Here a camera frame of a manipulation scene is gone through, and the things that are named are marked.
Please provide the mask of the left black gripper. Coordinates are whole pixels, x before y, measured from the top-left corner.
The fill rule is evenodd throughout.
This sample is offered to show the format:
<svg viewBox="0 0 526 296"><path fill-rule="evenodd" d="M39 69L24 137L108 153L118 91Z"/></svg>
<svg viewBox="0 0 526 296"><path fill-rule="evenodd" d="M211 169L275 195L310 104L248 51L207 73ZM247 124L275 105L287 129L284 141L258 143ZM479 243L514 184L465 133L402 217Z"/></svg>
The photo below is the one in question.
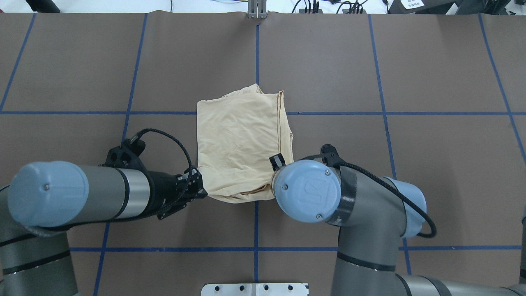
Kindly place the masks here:
<svg viewBox="0 0 526 296"><path fill-rule="evenodd" d="M150 200L146 207L146 216L156 216L159 220L186 208L189 202L208 195L204 189L203 176L194 166L186 169L182 175L149 172L148 181Z"/></svg>

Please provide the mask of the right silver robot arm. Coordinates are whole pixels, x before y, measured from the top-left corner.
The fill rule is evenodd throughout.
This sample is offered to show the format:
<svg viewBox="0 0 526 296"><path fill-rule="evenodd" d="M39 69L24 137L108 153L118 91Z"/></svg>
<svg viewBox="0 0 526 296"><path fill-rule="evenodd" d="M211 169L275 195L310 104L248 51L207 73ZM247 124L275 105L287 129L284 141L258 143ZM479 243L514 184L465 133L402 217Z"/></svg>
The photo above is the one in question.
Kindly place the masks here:
<svg viewBox="0 0 526 296"><path fill-rule="evenodd" d="M347 163L335 151L286 164L269 158L271 191L282 211L304 223L339 228L332 296L524 296L525 270L510 287L487 287L396 272L403 238L434 238L423 193Z"/></svg>

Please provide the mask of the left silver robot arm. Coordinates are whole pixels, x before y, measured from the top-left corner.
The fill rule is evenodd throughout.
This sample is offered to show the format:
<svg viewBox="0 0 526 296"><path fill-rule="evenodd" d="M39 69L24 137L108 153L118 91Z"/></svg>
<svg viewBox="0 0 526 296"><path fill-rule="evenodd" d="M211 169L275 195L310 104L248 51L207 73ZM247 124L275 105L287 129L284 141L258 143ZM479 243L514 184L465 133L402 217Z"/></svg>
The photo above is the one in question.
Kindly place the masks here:
<svg viewBox="0 0 526 296"><path fill-rule="evenodd" d="M79 296L69 229L161 220L206 196L193 167L171 176L64 161L29 163L1 189L1 294Z"/></svg>

